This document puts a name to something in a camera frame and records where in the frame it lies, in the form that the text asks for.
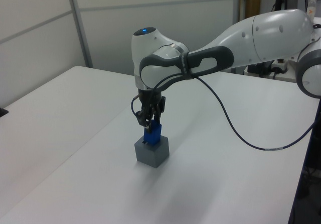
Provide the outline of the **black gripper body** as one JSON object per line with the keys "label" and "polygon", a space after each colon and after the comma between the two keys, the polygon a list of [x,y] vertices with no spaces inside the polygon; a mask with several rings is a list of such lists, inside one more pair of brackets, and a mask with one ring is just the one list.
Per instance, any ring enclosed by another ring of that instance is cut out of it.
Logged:
{"label": "black gripper body", "polygon": [[166,98],[161,92],[152,90],[138,90],[141,109],[163,113],[165,110]]}

